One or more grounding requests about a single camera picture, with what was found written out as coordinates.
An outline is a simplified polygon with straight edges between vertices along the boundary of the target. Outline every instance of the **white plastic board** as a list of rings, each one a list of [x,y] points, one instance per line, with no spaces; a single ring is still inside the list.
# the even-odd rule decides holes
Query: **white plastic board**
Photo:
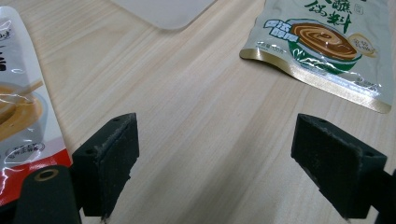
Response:
[[[141,19],[165,30],[190,24],[216,0],[111,0]]]

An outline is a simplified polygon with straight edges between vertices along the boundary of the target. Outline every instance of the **printed bowl image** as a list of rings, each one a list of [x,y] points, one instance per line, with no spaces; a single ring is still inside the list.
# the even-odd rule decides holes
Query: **printed bowl image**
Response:
[[[290,33],[299,36],[289,42],[290,53],[303,67],[338,75],[349,71],[361,58],[344,35],[331,26],[313,20],[289,20]]]
[[[0,83],[0,153],[7,156],[30,144],[41,143],[47,118],[44,99],[35,93],[15,95],[18,86]],[[26,158],[20,156],[17,161]]]

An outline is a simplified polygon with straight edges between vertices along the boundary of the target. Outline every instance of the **wooden table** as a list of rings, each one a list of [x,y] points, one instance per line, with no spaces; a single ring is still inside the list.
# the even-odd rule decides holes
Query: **wooden table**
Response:
[[[218,1],[174,32],[109,0],[0,4],[25,22],[70,153],[109,119],[137,113],[141,155],[109,223],[347,223],[290,157],[298,113],[396,169],[395,108],[379,114],[239,58],[263,0]],[[396,1],[389,10],[396,59]],[[351,223],[375,218],[372,209]]]

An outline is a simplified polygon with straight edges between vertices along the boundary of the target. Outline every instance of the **printed noodle image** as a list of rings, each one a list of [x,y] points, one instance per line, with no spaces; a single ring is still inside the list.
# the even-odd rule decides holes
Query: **printed noodle image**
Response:
[[[14,96],[12,92],[12,88],[0,86],[0,141],[31,126],[43,113],[34,96]]]
[[[291,26],[290,32],[300,37],[300,43],[328,58],[349,61],[357,56],[357,51],[342,35],[324,25],[297,23]]]

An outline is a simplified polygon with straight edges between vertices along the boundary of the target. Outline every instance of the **food package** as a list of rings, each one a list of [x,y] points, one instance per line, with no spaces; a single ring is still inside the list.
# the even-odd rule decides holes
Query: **food package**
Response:
[[[387,2],[266,0],[240,57],[388,113],[394,82]]]
[[[26,176],[54,164],[71,161],[35,49],[17,11],[0,7],[0,214]]]

